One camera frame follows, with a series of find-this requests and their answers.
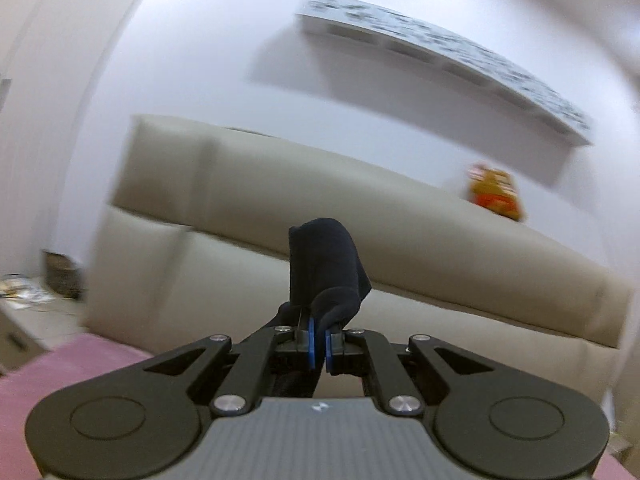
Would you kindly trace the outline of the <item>white bedside table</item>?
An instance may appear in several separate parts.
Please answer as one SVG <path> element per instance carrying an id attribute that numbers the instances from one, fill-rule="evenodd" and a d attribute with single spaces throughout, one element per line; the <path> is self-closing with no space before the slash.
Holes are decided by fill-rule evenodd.
<path id="1" fill-rule="evenodd" d="M 71 342 L 85 333 L 86 304 L 65 298 L 46 285 L 43 276 L 35 282 L 52 300 L 12 302 L 1 299 L 1 374 L 15 372 L 29 361 Z"/>

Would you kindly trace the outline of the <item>dark navy garment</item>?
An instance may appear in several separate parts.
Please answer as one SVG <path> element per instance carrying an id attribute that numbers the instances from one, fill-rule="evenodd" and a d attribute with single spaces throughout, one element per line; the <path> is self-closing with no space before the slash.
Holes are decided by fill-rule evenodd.
<path id="1" fill-rule="evenodd" d="M 288 230 L 288 248 L 291 304 L 317 334 L 344 328 L 371 291 L 349 232 L 335 219 L 314 219 Z"/>

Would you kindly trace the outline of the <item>beige leather headboard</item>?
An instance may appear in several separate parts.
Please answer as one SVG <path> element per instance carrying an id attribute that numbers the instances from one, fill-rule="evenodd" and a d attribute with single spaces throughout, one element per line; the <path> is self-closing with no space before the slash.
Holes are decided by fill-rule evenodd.
<path id="1" fill-rule="evenodd" d="M 138 115 L 88 272 L 93 333 L 162 353 L 241 340 L 288 299 L 288 231 L 341 222 L 357 327 L 427 334 L 600 401 L 632 297 L 618 275 L 448 192 L 310 146 Z"/>

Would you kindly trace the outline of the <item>pink quilted bedspread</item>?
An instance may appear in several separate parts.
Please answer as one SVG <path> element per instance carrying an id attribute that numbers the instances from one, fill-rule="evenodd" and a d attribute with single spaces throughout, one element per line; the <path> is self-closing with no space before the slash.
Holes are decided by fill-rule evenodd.
<path id="1" fill-rule="evenodd" d="M 93 334 L 38 356 L 1 378 L 0 472 L 3 479 L 38 479 L 24 426 L 35 405 L 55 391 L 149 359 L 149 352 Z"/>

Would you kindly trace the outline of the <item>orange red plush toy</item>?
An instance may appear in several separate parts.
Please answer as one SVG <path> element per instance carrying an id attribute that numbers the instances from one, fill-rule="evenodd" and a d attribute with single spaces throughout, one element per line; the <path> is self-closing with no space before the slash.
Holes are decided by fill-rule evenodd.
<path id="1" fill-rule="evenodd" d="M 485 164 L 469 169 L 468 199 L 498 216 L 522 222 L 525 212 L 510 174 Z"/>

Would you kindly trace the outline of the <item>white patterned wall shelf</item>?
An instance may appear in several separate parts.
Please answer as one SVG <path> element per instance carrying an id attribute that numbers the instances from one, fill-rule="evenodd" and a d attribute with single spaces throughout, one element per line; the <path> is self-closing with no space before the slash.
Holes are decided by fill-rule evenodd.
<path id="1" fill-rule="evenodd" d="M 485 89 L 538 119 L 573 146 L 593 144 L 591 120 L 544 81 L 451 30 L 359 0 L 303 0 L 308 34 L 368 44 L 426 63 Z"/>

